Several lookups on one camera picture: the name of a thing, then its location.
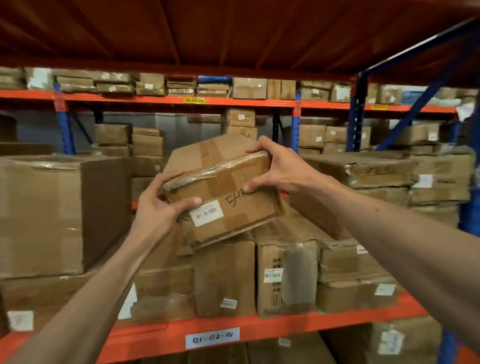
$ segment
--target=orange shelf deck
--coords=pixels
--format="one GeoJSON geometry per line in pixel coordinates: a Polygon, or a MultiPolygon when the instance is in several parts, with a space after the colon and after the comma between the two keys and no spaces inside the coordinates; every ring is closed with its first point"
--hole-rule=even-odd
{"type": "MultiPolygon", "coordinates": [[[[294,108],[294,100],[251,100],[239,98],[225,97],[198,97],[201,103],[185,102],[185,97],[179,96],[141,96],[141,95],[114,95],[105,96],[100,94],[64,94],[66,101],[78,102],[99,102],[99,103],[124,103],[124,104],[170,104],[170,105],[196,105],[205,106],[234,106],[234,107],[262,107],[262,108],[294,108]]],[[[0,99],[15,100],[52,100],[53,92],[51,91],[34,91],[34,90],[0,90],[0,99]]],[[[350,104],[347,102],[325,102],[325,101],[301,101],[301,107],[305,109],[330,109],[330,110],[348,110],[350,104]]],[[[365,106],[368,111],[393,111],[407,112],[410,106],[404,105],[376,105],[368,104],[365,106]]],[[[454,113],[455,108],[446,108],[440,106],[426,106],[422,112],[432,113],[454,113]]]]}
{"type": "MultiPolygon", "coordinates": [[[[205,331],[240,327],[240,340],[251,341],[287,336],[296,332],[324,330],[340,326],[396,318],[426,315],[426,311],[411,296],[403,294],[393,307],[350,311],[334,315],[309,313],[285,315],[261,320],[258,316],[197,318],[115,328],[102,350],[98,363],[115,363],[141,357],[185,351],[185,336],[205,331]]],[[[0,340],[0,363],[6,361],[30,334],[11,333],[0,340]]]]}

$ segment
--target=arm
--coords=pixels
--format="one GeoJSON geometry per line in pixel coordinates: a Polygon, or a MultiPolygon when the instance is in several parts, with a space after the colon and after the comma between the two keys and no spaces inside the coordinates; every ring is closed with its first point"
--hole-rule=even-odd
{"type": "Polygon", "coordinates": [[[269,185],[324,204],[436,320],[480,352],[479,238],[361,195],[266,137],[248,151],[260,149],[270,152],[272,166],[246,193],[269,185]]]}
{"type": "Polygon", "coordinates": [[[145,257],[156,248],[178,215],[202,204],[190,198],[167,205],[158,190],[181,172],[155,177],[139,199],[136,219],[120,249],[67,305],[6,364],[95,363],[117,319],[133,276],[145,257]]]}

